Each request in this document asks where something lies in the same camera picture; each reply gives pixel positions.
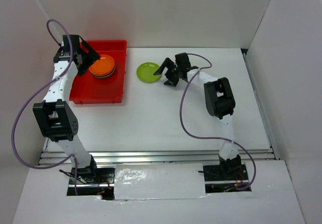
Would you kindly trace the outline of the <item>green plate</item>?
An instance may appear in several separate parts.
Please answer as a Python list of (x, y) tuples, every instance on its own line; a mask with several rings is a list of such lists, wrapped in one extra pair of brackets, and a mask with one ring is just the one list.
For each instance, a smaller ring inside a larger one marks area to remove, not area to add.
[(137, 68), (136, 75), (144, 83), (154, 83), (161, 78), (161, 75), (154, 75), (158, 69), (158, 64), (154, 62), (145, 62)]

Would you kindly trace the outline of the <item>orange plate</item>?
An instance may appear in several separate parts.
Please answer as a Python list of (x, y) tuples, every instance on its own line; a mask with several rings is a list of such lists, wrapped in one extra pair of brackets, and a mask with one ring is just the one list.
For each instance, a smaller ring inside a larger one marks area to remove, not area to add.
[(89, 71), (94, 74), (106, 74), (115, 68), (115, 60), (113, 57), (102, 54), (99, 60), (96, 60), (90, 66)]
[(106, 74), (94, 74), (93, 72), (91, 72), (91, 74), (96, 78), (107, 78), (107, 77), (111, 76), (114, 72), (115, 72), (115, 69), (113, 69), (112, 71), (110, 71)]

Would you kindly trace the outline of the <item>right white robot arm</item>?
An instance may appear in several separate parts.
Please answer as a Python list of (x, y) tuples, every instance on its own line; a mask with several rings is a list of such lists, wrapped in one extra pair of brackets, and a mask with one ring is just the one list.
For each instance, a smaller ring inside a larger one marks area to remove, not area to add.
[[(228, 78), (214, 77), (203, 71), (211, 67), (212, 64), (204, 56), (195, 53), (180, 53), (175, 55), (175, 61), (166, 58), (153, 74), (158, 76), (163, 73), (164, 69), (167, 69), (165, 73), (167, 81), (164, 82), (164, 85), (176, 87), (179, 80), (187, 83), (179, 106), (181, 127), (192, 138), (222, 141), (219, 149), (219, 173), (214, 175), (229, 180), (239, 171), (242, 165), (237, 144), (234, 142), (232, 125), (232, 116), (236, 103)], [(210, 116), (218, 119), (222, 126), (223, 137), (195, 136), (189, 133), (184, 126), (183, 102), (191, 84), (203, 90), (206, 110)]]

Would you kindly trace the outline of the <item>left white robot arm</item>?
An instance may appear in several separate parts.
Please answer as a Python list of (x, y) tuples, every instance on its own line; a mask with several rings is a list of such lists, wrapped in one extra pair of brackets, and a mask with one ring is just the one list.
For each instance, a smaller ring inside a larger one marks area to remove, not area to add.
[(99, 170), (77, 134), (79, 123), (69, 106), (69, 96), (75, 77), (83, 76), (98, 59), (100, 55), (81, 36), (64, 35), (53, 58), (54, 82), (42, 102), (33, 105), (42, 135), (71, 156), (72, 173), (89, 184), (98, 181)]

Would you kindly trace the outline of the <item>cream floral plate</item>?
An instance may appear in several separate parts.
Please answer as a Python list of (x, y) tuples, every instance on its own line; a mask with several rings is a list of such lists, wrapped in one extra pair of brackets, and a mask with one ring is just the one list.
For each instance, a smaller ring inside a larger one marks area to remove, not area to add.
[(114, 71), (111, 71), (110, 73), (108, 74), (102, 74), (102, 75), (98, 75), (98, 74), (93, 74), (92, 75), (96, 78), (99, 78), (99, 79), (104, 79), (104, 78), (108, 78), (110, 76), (112, 76), (114, 74)]

